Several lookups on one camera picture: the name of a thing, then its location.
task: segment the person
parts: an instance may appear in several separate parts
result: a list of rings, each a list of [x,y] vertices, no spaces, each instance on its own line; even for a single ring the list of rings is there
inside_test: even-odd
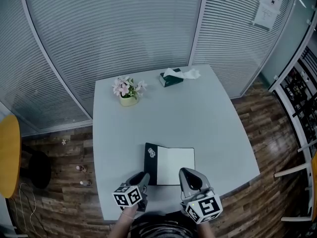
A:
[[[208,221],[197,224],[180,211],[166,215],[144,214],[134,220],[138,205],[126,207],[109,238],[215,238]]]

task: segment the tissue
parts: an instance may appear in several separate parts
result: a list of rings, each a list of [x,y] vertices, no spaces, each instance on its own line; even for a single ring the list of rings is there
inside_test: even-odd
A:
[[[188,72],[175,72],[174,70],[172,70],[171,68],[167,68],[163,77],[166,76],[174,76],[174,77],[179,77],[179,78],[183,78],[183,79],[196,79],[199,78],[201,75],[199,74],[199,71],[196,69],[191,69]]]

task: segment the tissue box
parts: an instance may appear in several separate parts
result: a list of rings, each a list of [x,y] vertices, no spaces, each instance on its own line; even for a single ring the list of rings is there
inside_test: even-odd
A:
[[[174,69],[175,72],[180,72],[180,69],[177,68],[177,69]],[[183,78],[179,78],[179,77],[174,77],[174,76],[166,76],[166,77],[163,77],[164,75],[164,72],[162,72],[160,75],[159,75],[159,80],[160,82],[162,83],[163,87],[167,87],[167,86],[170,86],[170,85],[175,85],[177,83],[180,83],[180,82],[183,82],[184,79]]]

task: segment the pink flower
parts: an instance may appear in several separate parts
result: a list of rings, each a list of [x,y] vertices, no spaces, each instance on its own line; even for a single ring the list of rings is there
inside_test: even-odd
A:
[[[125,83],[126,85],[130,84],[129,83],[129,77],[121,77],[120,80],[121,80],[122,83]]]
[[[121,95],[122,95],[122,97],[123,97],[124,95],[126,95],[126,94],[129,93],[129,87],[130,87],[130,85],[126,85],[125,83],[123,83],[121,86],[122,86],[122,87],[119,88],[119,91],[121,92]]]
[[[116,96],[119,96],[120,91],[119,91],[119,87],[118,87],[118,86],[114,86],[114,87],[113,87],[113,93],[114,93]]]
[[[114,80],[114,84],[112,85],[113,87],[118,87],[122,84],[122,80],[120,78],[116,78]]]
[[[147,87],[148,85],[146,83],[144,83],[144,80],[140,81],[138,83],[138,86],[137,88],[135,89],[136,91],[139,91],[141,88],[143,88],[144,90],[146,90],[145,88]]]

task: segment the white table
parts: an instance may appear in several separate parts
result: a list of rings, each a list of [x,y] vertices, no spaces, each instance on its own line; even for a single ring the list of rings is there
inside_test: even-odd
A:
[[[196,80],[162,87],[152,70],[129,74],[145,80],[138,104],[122,107],[112,93],[114,78],[96,82],[93,145],[98,194],[105,220],[121,210],[111,195],[130,176],[143,171],[146,142],[165,147],[193,147],[196,170],[209,179],[218,195],[260,174],[241,121],[209,65],[193,66]],[[180,67],[185,72],[190,67]],[[147,211],[180,209],[180,186],[149,186]]]

